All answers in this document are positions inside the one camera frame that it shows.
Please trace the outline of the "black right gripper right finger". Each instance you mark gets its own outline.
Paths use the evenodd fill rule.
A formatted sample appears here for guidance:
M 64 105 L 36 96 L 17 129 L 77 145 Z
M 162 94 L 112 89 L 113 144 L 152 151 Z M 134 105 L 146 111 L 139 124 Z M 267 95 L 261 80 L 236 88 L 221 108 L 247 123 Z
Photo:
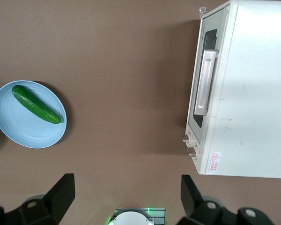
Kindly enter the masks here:
M 272 225 L 262 211 L 244 207 L 232 213 L 213 200 L 203 199 L 190 175 L 181 176 L 181 202 L 186 216 L 179 225 Z

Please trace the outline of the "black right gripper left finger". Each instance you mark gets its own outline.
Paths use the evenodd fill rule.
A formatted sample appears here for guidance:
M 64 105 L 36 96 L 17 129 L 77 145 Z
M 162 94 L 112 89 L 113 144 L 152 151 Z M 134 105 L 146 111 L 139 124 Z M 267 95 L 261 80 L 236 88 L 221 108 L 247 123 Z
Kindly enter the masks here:
M 66 173 L 45 195 L 31 197 L 10 212 L 0 206 L 0 225 L 58 225 L 74 199 L 74 174 Z

